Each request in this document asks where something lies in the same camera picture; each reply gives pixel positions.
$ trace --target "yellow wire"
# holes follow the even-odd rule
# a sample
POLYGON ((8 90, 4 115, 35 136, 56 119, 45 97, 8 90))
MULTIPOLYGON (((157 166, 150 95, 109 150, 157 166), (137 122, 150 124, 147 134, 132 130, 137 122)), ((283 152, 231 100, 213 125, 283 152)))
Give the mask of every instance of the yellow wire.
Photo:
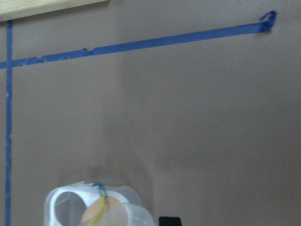
POLYGON ((95 223, 100 219, 102 216, 104 209, 105 209, 105 194, 102 194, 102 196, 99 199, 99 206, 100 206, 100 211, 99 213, 93 217, 91 222, 89 223, 89 226, 95 226, 95 223))

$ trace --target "black square object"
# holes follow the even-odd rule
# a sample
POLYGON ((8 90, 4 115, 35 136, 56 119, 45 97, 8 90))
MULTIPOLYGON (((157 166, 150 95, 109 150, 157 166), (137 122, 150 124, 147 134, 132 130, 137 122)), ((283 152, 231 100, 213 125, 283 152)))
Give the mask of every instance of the black square object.
POLYGON ((182 226, 182 223, 180 218, 159 217, 159 226, 182 226))

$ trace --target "blue painter's tape strip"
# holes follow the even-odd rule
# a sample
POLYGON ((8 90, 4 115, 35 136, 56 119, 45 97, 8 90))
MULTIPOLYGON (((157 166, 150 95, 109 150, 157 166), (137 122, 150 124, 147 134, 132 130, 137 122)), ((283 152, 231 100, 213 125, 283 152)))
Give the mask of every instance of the blue painter's tape strip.
MULTIPOLYGON (((266 13, 263 17, 261 17, 260 22, 256 24, 247 24, 241 26, 220 28, 220 29, 204 31, 204 32, 194 32, 194 33, 180 34, 180 35, 168 36, 168 37, 157 38, 157 39, 148 39, 142 41, 122 43, 117 45, 96 47, 89 52, 87 52, 86 49, 81 49, 81 50, 75 50, 70 52, 45 55, 39 59, 35 57, 31 57, 26 59, 15 60, 12 62, 12 66, 19 67, 22 65, 34 65, 34 64, 44 63, 44 62, 53 62, 53 61, 60 61, 65 59, 74 59, 79 57, 103 55, 109 53, 131 51, 131 50, 142 49, 142 48, 167 46, 167 45, 174 45, 174 44, 180 44, 180 43, 186 43, 192 41, 217 39, 217 38, 229 37, 229 36, 235 36, 241 34, 265 32, 273 27, 276 21, 276 17, 277 17, 276 11, 271 11, 266 13)), ((7 67, 6 62, 0 62, 0 69, 6 67, 7 67)))
POLYGON ((6 168, 5 168, 5 226, 10 226, 11 203, 11 132, 12 132, 12 31, 13 22, 7 26, 7 74, 6 74, 6 168))

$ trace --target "wooden plank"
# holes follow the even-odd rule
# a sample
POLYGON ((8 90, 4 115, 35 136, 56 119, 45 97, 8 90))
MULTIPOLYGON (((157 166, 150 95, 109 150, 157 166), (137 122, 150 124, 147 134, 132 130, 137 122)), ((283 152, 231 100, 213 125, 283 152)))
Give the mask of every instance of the wooden plank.
POLYGON ((0 21, 108 0, 0 0, 0 21))

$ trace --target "blue tape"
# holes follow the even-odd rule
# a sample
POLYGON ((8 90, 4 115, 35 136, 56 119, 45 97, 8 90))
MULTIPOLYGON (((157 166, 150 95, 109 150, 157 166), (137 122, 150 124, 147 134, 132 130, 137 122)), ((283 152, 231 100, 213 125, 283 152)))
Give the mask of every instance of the blue tape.
MULTIPOLYGON (((273 27, 276 21, 276 17, 277 17, 276 11, 271 11, 266 13, 263 17, 261 17, 259 23, 255 23, 255 24, 247 24, 247 25, 220 28, 220 29, 203 31, 203 32, 194 32, 194 33, 180 34, 180 35, 168 36, 168 37, 157 38, 157 39, 148 39, 142 41, 122 43, 117 45, 96 47, 89 52, 87 52, 86 49, 81 49, 81 50, 75 50, 70 52, 45 55, 39 59, 35 57, 25 58, 25 59, 13 61, 12 66, 19 67, 23 65, 34 65, 34 64, 41 64, 44 62, 74 59, 78 57, 96 56, 96 55, 131 51, 131 50, 143 49, 143 48, 174 45, 174 44, 180 44, 180 43, 186 43, 192 41, 217 39, 217 38, 235 36, 241 34, 266 32, 273 27)), ((0 62, 0 69, 6 67, 7 67, 6 62, 0 62)))
POLYGON ((11 201, 11 131, 12 131, 12 31, 13 22, 7 26, 7 74, 6 74, 6 168, 5 168, 5 226, 10 226, 11 201))

